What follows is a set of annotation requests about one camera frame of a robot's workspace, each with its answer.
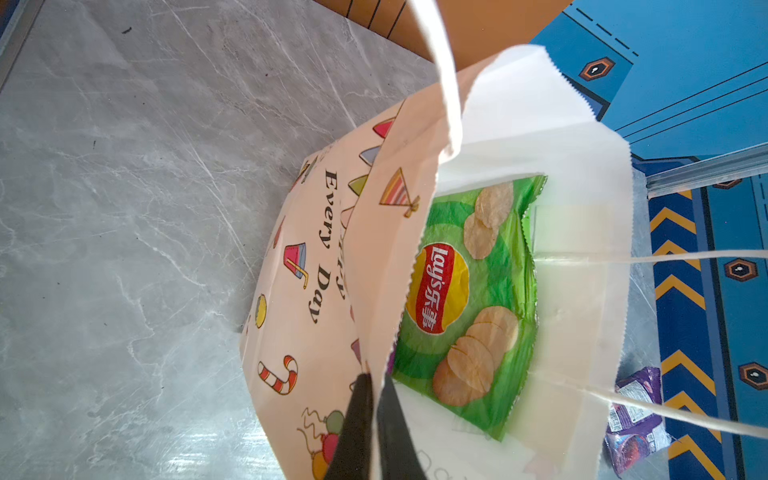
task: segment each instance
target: gift bag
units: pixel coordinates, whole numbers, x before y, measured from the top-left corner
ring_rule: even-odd
[[[594,477],[608,403],[589,389],[613,389],[629,266],[547,258],[629,256],[628,146],[543,48],[509,48],[452,79],[444,53],[442,86],[308,156],[277,218],[240,352],[287,478],[323,478],[361,372],[378,397],[432,198],[535,175],[548,177],[530,212],[538,338],[503,440],[398,395],[430,478]]]

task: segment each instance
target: green balloon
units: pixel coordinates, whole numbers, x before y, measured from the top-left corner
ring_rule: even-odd
[[[326,429],[328,429],[328,433],[341,435],[342,425],[344,425],[344,414],[339,410],[333,410],[326,417]]]

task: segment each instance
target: hexagon icon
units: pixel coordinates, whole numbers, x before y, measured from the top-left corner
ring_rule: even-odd
[[[586,81],[603,78],[609,71],[611,71],[614,65],[616,65],[615,61],[608,57],[603,57],[600,60],[591,61],[586,64],[578,76]]]
[[[757,276],[757,263],[737,258],[725,264],[725,276],[739,282],[752,280]]]
[[[741,178],[737,178],[736,180],[731,180],[730,182],[723,182],[721,184],[714,184],[713,187],[720,188],[721,190],[728,190],[730,188],[734,188],[736,185],[741,183]]]
[[[757,390],[768,389],[768,369],[757,362],[739,367],[741,381]]]

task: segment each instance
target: green chip bag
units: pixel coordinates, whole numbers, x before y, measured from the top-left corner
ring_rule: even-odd
[[[536,338],[526,212],[546,177],[432,203],[392,376],[501,440]]]

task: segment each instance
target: lay's logo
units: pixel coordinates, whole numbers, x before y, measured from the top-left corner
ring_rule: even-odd
[[[431,243],[416,257],[406,310],[426,333],[440,334],[455,322],[469,299],[469,270],[447,243]]]

